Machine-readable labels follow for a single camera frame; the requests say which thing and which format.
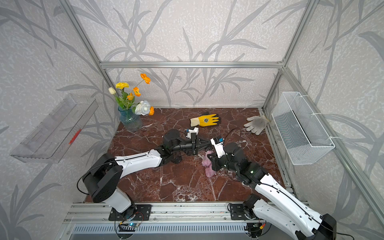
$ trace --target wallpaper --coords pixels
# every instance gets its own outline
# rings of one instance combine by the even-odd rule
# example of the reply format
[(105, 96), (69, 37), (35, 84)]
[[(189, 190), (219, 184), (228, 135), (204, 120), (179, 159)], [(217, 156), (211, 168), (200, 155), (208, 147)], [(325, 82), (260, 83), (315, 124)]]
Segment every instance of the wallpaper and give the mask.
[[(382, 196), (383, 7), (384, 1), (322, 1), (288, 63)], [(292, 91), (284, 78), (268, 114), (282, 91)], [(278, 139), (275, 127), (273, 131)], [(333, 152), (313, 165), (293, 166), (280, 139), (278, 144), (302, 200), (335, 217), (341, 232), (384, 239), (383, 228)]]
[[(54, 239), (82, 202), (77, 179), (108, 148), (115, 103), (56, 1), (0, 2), (0, 238)], [(10, 152), (68, 94), (99, 107), (58, 164), (23, 163)]]
[(70, 0), (101, 61), (281, 61), (307, 0)]
[(136, 99), (157, 107), (259, 107), (277, 74), (273, 68), (109, 70), (112, 82), (128, 82), (132, 87), (142, 81), (140, 73), (147, 74), (152, 81), (139, 85), (142, 95)]
[(289, 68), (384, 197), (383, 7), (318, 6)]

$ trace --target artificial flower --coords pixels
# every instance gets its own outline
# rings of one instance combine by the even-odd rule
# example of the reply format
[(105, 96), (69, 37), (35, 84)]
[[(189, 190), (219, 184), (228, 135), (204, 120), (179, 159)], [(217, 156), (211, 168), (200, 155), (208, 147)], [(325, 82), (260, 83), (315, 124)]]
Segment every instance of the artificial flower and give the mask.
[(140, 74), (141, 78), (144, 79), (146, 84), (149, 84), (151, 82), (151, 79), (147, 77), (145, 73)]
[(116, 84), (116, 88), (123, 89), (123, 88), (129, 88), (128, 83), (118, 83)]
[(110, 94), (116, 94), (116, 90), (112, 87), (108, 88)]
[(138, 88), (138, 87), (135, 87), (135, 88), (133, 89), (133, 91), (135, 92), (135, 95), (136, 95), (136, 96), (138, 96), (138, 97), (141, 96), (141, 93), (139, 93), (139, 88)]
[(128, 100), (131, 101), (133, 99), (133, 94), (130, 93), (128, 96), (127, 96)]
[(137, 115), (147, 115), (151, 112), (151, 105), (148, 101), (141, 101), (135, 109), (135, 114)]
[(154, 113), (155, 113), (155, 109), (153, 109), (153, 107), (151, 107), (149, 110), (149, 116), (152, 116)]

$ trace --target flower stem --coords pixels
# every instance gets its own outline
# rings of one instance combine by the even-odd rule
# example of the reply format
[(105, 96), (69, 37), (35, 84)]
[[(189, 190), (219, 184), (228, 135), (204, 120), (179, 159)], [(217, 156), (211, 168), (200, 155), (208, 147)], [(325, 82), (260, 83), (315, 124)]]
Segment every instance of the flower stem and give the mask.
[(134, 86), (134, 88), (135, 87), (137, 87), (140, 83), (142, 83), (144, 81), (144, 79), (141, 81), (141, 82), (139, 82), (136, 86)]

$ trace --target gray glove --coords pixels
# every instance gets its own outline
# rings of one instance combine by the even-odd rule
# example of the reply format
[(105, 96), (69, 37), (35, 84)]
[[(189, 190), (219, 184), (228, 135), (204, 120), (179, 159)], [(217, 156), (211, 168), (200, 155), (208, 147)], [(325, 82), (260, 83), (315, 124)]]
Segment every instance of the gray glove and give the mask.
[(247, 121), (251, 122), (244, 124), (244, 127), (247, 128), (248, 132), (251, 131), (256, 135), (259, 135), (262, 130), (266, 127), (266, 124), (269, 122), (269, 120), (265, 116), (253, 116), (247, 118)]

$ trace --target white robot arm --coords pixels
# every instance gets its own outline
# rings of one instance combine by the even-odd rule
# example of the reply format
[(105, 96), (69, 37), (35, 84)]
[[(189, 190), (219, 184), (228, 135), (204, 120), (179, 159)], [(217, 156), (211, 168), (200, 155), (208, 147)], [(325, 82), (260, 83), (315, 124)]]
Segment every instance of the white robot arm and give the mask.
[(333, 217), (329, 214), (322, 216), (304, 205), (285, 190), (266, 169), (248, 161), (236, 143), (232, 142), (223, 147), (222, 141), (218, 137), (211, 140), (217, 152), (208, 154), (212, 169), (218, 171), (225, 168), (235, 172), (239, 181), (254, 188), (278, 208), (252, 194), (243, 203), (244, 212), (249, 219), (264, 219), (295, 240), (334, 240), (336, 221)]
[(235, 172), (238, 180), (251, 186), (277, 206), (275, 208), (255, 194), (251, 194), (243, 203), (244, 212), (249, 219), (262, 218), (295, 240), (336, 238), (334, 218), (328, 214), (321, 215), (304, 205), (286, 191), (266, 169), (248, 161), (236, 143), (224, 146), (220, 137), (206, 141), (198, 138), (197, 133), (198, 128), (187, 130), (188, 139), (183, 139), (178, 130), (172, 129), (163, 136), (163, 145), (148, 152), (117, 157), (104, 154), (82, 177), (93, 202), (105, 202), (115, 209), (115, 213), (120, 213), (121, 218), (130, 219), (134, 217), (137, 208), (129, 196), (117, 187), (119, 179), (139, 170), (162, 166), (170, 161), (180, 162), (181, 159), (174, 157), (174, 152), (184, 151), (189, 155), (196, 155), (200, 149), (212, 144), (216, 153), (208, 154), (208, 158), (214, 171), (225, 168)]

